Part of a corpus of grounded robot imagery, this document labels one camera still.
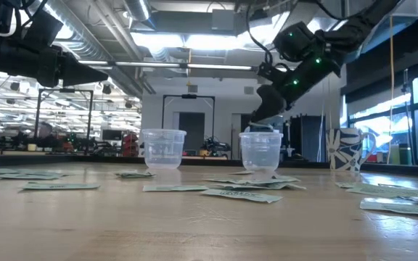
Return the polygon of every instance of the table surface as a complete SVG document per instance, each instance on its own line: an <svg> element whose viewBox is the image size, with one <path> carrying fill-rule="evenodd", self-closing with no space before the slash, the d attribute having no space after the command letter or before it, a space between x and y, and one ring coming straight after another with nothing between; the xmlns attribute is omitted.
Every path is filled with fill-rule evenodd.
<svg viewBox="0 0 418 261"><path fill-rule="evenodd" d="M90 191L21 191L0 180L0 260L418 260L418 216L359 209L366 197L335 181L418 187L418 178L278 169L307 191L272 204L196 191L142 192L143 185L206 184L240 167L181 166L153 179L113 173L144 165L65 163L19 166L73 174L55 183L99 183Z"/></svg>

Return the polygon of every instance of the glass window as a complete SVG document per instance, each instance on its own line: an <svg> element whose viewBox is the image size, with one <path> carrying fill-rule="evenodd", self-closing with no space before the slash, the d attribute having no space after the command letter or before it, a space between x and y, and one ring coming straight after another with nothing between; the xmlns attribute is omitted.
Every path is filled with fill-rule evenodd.
<svg viewBox="0 0 418 261"><path fill-rule="evenodd" d="M395 93L394 93L395 96L398 95L396 91L399 91L400 92L399 94L401 94L400 90L395 90ZM374 113L386 112L390 110L391 104L393 104L393 109L395 109L395 108L406 106L406 102L409 105L410 101L411 101L411 94L404 94L404 95L396 96L394 97L393 101L391 100L384 101L382 103L377 104L377 106L373 106L371 108L357 112L356 114L350 115L350 118L357 119L360 117L372 115Z"/></svg>
<svg viewBox="0 0 418 261"><path fill-rule="evenodd" d="M362 132L373 133L377 138L376 152L388 152L388 142L391 144L407 144L408 143L408 125L406 113L393 115L391 122L391 136L390 136L390 117L377 117L371 120L362 120L353 125ZM365 155L372 148L373 143L369 139L364 140L363 150Z"/></svg>

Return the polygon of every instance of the patterned cup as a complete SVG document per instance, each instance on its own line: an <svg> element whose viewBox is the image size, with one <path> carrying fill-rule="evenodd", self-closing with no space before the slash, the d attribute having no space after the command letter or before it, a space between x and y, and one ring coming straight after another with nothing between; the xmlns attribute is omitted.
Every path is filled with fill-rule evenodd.
<svg viewBox="0 0 418 261"><path fill-rule="evenodd" d="M362 141L369 137L374 145L369 153L362 157ZM358 172L362 163L372 155L375 146L375 135L362 133L357 128L330 129L327 131L327 151L330 170Z"/></svg>

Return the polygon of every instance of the desk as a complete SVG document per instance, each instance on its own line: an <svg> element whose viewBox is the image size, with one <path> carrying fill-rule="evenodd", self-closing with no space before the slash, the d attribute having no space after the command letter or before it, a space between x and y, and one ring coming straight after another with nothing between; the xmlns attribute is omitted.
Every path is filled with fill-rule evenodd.
<svg viewBox="0 0 418 261"><path fill-rule="evenodd" d="M359 209L365 195L334 181L417 186L418 178L328 170L278 169L307 191L273 204L142 192L143 185L202 184L240 167L181 166L153 179L119 180L115 171L144 165L63 163L19 168L75 174L57 182L100 183L97 191L23 191L0 180L0 260L418 260L418 216Z"/></svg>

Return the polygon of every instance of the clear plastic cup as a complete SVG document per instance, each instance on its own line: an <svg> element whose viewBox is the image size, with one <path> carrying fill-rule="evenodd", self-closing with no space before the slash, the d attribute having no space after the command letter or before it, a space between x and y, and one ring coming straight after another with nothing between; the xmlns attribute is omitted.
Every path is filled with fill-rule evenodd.
<svg viewBox="0 0 418 261"><path fill-rule="evenodd" d="M176 169L181 163L186 131L143 130L144 162L149 168Z"/></svg>
<svg viewBox="0 0 418 261"><path fill-rule="evenodd" d="M240 133L243 166L247 170L276 170L280 161L283 134Z"/></svg>

